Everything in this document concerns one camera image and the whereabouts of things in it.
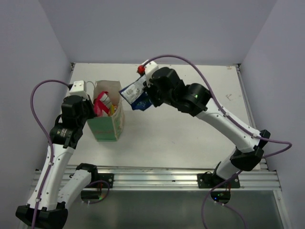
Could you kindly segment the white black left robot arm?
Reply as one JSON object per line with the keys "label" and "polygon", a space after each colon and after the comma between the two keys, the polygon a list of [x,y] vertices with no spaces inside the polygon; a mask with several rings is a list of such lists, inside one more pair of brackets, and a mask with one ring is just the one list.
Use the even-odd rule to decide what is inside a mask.
{"label": "white black left robot arm", "polygon": [[49,134],[51,144],[41,176],[26,205],[18,206],[16,217],[27,226],[40,229],[62,229],[72,203],[86,187],[98,184],[97,167],[81,163],[72,178],[61,187],[61,182],[86,121],[95,117],[89,97],[70,95],[61,105],[62,114]]}

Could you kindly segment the green white paper bag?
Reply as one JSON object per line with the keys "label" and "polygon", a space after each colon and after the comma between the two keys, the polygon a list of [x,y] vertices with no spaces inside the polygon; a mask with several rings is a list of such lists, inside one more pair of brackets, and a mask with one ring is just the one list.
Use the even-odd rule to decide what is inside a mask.
{"label": "green white paper bag", "polygon": [[118,141],[123,131],[125,118],[122,97],[119,93],[121,88],[119,81],[100,80],[94,84],[92,103],[102,91],[107,91],[112,104],[118,106],[116,113],[112,116],[97,117],[95,114],[96,116],[93,119],[87,121],[94,138],[98,142]]}

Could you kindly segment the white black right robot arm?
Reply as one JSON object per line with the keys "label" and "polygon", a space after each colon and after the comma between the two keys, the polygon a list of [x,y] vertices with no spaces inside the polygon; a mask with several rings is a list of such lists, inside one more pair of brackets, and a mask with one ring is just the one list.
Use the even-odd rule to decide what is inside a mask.
{"label": "white black right robot arm", "polygon": [[259,131],[218,106],[208,89],[198,83],[184,84],[174,69],[163,67],[146,76],[144,91],[158,107],[167,104],[182,113],[196,117],[218,130],[234,145],[234,151],[218,163],[212,176],[217,187],[224,187],[238,171],[251,171],[261,161],[267,130]]}

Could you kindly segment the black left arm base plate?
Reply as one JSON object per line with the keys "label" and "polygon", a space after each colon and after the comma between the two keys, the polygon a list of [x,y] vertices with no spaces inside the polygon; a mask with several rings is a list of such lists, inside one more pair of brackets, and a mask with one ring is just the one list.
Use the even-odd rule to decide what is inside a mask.
{"label": "black left arm base plate", "polygon": [[[113,173],[99,173],[97,176],[97,180],[103,180],[109,184],[109,187],[113,187],[113,182],[114,182],[114,174]],[[108,188],[106,184],[99,183],[95,185],[96,188],[102,189],[103,187]]]}

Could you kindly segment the pink chip bag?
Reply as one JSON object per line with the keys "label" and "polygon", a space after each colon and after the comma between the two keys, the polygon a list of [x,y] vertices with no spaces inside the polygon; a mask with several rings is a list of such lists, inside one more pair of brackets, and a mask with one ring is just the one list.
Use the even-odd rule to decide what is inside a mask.
{"label": "pink chip bag", "polygon": [[107,91],[102,91],[93,102],[94,112],[97,117],[109,116],[111,114],[112,102]]}

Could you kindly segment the orange Fox's fruits candy bag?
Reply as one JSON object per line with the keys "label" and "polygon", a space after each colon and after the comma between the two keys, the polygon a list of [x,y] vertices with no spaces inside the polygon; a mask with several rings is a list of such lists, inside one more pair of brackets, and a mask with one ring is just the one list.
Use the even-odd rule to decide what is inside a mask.
{"label": "orange Fox's fruits candy bag", "polygon": [[117,109],[118,109],[118,106],[112,104],[109,108],[108,116],[114,115],[116,113]]}

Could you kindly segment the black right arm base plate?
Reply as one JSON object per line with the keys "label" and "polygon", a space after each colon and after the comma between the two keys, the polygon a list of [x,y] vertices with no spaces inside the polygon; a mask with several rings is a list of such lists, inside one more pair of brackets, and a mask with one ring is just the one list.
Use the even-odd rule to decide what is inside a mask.
{"label": "black right arm base plate", "polygon": [[[197,184],[198,188],[213,188],[216,185],[224,182],[223,178],[213,175],[211,172],[199,173],[197,174]],[[225,184],[220,186],[220,188],[240,188],[240,182],[238,177],[231,181],[227,181]]]}

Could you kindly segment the blue snack bag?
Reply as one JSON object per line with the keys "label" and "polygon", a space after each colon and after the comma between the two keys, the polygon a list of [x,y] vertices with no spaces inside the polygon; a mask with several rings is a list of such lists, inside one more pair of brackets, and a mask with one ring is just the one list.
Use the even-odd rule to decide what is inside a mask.
{"label": "blue snack bag", "polygon": [[132,110],[145,111],[152,105],[147,93],[143,90],[143,83],[145,82],[145,76],[141,76],[135,82],[119,91],[120,95],[127,101]]}

